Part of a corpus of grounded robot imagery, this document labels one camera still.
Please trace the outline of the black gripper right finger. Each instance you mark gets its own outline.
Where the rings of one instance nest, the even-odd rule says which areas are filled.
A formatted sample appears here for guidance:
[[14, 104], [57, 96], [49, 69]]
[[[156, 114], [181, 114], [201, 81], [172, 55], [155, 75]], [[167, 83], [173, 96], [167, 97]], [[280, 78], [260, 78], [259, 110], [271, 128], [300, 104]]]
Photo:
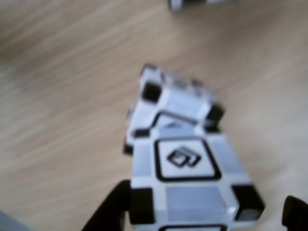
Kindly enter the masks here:
[[283, 207], [283, 225], [288, 231], [307, 231], [307, 203], [291, 195], [287, 196]]

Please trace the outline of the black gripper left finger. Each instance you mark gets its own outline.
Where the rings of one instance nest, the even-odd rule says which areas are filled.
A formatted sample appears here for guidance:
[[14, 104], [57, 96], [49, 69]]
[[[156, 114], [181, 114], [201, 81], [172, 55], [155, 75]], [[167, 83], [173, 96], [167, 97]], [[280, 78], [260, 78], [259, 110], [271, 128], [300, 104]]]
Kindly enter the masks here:
[[83, 231], [123, 231], [125, 212], [129, 210], [130, 180], [120, 181], [107, 195]]

